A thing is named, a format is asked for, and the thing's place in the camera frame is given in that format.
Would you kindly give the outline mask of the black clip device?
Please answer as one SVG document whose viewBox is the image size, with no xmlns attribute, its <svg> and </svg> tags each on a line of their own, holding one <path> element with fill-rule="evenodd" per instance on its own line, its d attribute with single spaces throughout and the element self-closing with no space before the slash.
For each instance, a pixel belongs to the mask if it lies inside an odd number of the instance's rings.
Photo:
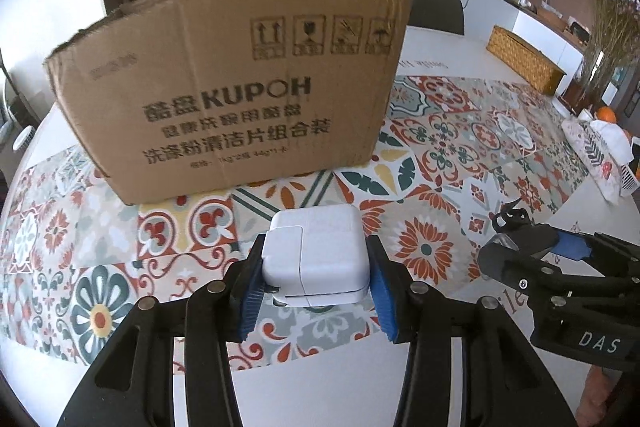
<svg viewBox="0 0 640 427">
<path fill-rule="evenodd" d="M 491 219 L 492 228 L 497 234 L 510 234 L 524 230 L 533 224 L 525 208 L 520 208 L 521 199 L 502 205 L 500 211 Z"/>
</svg>

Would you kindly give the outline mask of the white square charger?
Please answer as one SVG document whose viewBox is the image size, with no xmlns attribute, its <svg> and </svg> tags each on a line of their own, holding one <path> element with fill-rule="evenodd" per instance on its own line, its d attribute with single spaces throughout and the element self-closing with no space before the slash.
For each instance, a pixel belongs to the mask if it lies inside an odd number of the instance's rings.
<svg viewBox="0 0 640 427">
<path fill-rule="evenodd" d="M 359 303 L 370 281 L 360 211 L 340 204 L 277 212 L 262 247 L 262 277 L 277 306 Z"/>
</svg>

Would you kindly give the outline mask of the floral fabric tissue pouch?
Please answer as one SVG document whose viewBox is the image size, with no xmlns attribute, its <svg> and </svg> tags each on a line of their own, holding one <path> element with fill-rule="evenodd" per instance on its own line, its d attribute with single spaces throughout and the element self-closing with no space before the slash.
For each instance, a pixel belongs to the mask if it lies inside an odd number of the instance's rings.
<svg viewBox="0 0 640 427">
<path fill-rule="evenodd" d="M 620 167 L 617 166 L 608 148 L 590 124 L 577 118 L 566 118 L 561 129 L 589 176 L 597 184 L 604 199 L 612 205 L 620 202 Z"/>
</svg>

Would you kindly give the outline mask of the oranges in basket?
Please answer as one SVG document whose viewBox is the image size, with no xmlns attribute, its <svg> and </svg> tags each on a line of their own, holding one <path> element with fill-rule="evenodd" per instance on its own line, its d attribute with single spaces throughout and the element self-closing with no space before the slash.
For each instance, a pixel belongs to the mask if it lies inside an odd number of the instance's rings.
<svg viewBox="0 0 640 427">
<path fill-rule="evenodd" d="M 593 127 L 602 136 L 608 138 L 625 138 L 631 141 L 632 135 L 628 130 L 617 124 L 617 117 L 611 107 L 603 105 L 596 110 L 596 120 Z"/>
</svg>

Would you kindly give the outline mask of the patterned table runner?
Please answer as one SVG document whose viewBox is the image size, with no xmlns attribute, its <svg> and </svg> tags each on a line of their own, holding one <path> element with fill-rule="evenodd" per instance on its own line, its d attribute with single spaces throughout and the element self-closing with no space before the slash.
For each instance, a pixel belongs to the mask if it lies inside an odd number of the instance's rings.
<svg viewBox="0 0 640 427">
<path fill-rule="evenodd" d="M 182 300 L 265 236 L 273 297 L 229 350 L 234 369 L 284 363 L 366 338 L 365 291 L 312 289 L 320 251 L 380 239 L 411 276 L 452 294 L 480 277 L 492 221 L 515 202 L 553 216 L 587 171 L 548 100 L 519 83 L 400 76 L 367 164 L 126 205 L 79 146 L 16 179 L 1 225 L 1 330 L 88 365 L 134 303 Z"/>
</svg>

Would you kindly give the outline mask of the woven rattan tissue box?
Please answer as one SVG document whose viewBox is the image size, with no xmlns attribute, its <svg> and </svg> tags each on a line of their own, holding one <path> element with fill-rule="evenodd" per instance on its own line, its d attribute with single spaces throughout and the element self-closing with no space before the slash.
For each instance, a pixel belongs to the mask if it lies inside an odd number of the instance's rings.
<svg viewBox="0 0 640 427">
<path fill-rule="evenodd" d="M 513 69 L 535 90 L 554 95 L 565 72 L 527 41 L 501 26 L 492 28 L 486 50 Z"/>
</svg>

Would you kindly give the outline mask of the dried flower vase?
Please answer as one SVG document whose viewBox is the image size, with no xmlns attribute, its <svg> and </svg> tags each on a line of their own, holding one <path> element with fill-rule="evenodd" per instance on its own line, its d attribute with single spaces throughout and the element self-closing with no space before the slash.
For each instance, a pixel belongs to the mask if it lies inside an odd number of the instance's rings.
<svg viewBox="0 0 640 427">
<path fill-rule="evenodd" d="M 590 0 L 593 21 L 578 79 L 578 112 L 602 98 L 619 67 L 639 54 L 639 0 Z"/>
</svg>

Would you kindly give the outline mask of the brown cardboard box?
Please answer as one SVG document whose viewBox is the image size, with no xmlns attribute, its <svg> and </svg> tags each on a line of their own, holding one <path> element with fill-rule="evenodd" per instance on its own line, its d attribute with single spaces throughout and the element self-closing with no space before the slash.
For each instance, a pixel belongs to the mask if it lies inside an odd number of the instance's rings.
<svg viewBox="0 0 640 427">
<path fill-rule="evenodd" d="M 44 66 L 112 190 L 149 204 L 369 160 L 411 5 L 136 0 Z"/>
</svg>

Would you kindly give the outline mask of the right dark dining chair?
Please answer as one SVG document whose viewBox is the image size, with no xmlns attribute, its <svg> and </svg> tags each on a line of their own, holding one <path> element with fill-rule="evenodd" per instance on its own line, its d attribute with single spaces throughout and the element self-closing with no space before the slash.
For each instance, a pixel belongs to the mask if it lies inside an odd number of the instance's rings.
<svg viewBox="0 0 640 427">
<path fill-rule="evenodd" d="M 409 25 L 463 36 L 462 2 L 460 0 L 412 0 Z"/>
</svg>

